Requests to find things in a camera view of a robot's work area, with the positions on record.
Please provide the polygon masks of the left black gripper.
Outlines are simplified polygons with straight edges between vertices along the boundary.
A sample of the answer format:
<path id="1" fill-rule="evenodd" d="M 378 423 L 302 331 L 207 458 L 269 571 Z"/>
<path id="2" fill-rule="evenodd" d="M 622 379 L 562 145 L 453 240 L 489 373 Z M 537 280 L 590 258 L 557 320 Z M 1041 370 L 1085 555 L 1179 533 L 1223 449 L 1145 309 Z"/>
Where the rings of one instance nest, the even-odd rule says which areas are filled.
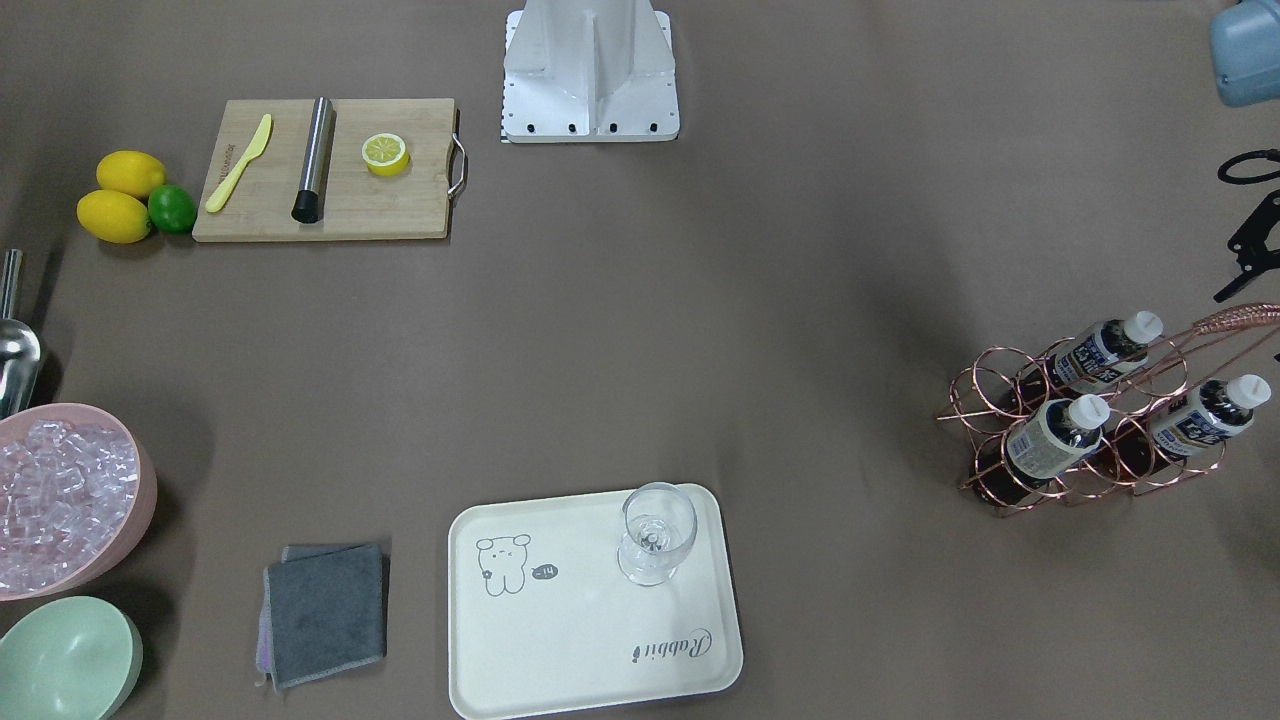
<path id="1" fill-rule="evenodd" d="M 1268 246 L 1268 238 L 1279 223 L 1279 191 L 1268 193 L 1228 240 L 1226 247 L 1234 254 L 1239 273 L 1217 293 L 1216 304 L 1225 304 L 1266 272 L 1279 268 L 1279 250 Z"/>

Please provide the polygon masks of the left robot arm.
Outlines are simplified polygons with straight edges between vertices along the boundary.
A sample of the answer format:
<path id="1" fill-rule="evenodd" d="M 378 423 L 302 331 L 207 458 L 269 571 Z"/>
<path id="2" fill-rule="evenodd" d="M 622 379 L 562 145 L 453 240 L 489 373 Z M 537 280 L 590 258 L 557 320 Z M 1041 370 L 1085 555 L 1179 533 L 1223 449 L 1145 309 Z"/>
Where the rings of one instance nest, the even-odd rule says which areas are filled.
<path id="1" fill-rule="evenodd" d="M 1279 96 L 1279 3 L 1239 1 L 1210 23 L 1210 55 L 1220 101 L 1244 108 Z M 1228 241 L 1239 274 L 1215 296 L 1224 304 L 1252 281 L 1279 266 L 1279 251 L 1268 246 L 1279 223 L 1279 192 L 1274 190 Z"/>

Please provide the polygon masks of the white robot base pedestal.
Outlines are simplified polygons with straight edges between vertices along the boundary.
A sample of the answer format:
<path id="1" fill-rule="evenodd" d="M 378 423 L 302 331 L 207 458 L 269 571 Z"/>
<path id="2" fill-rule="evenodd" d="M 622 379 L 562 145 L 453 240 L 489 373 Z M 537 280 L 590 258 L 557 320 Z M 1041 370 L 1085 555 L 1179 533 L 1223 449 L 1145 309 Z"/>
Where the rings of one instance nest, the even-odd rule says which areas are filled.
<path id="1" fill-rule="evenodd" d="M 504 22 L 506 143 L 678 137 L 672 23 L 649 1 L 527 1 Z"/>

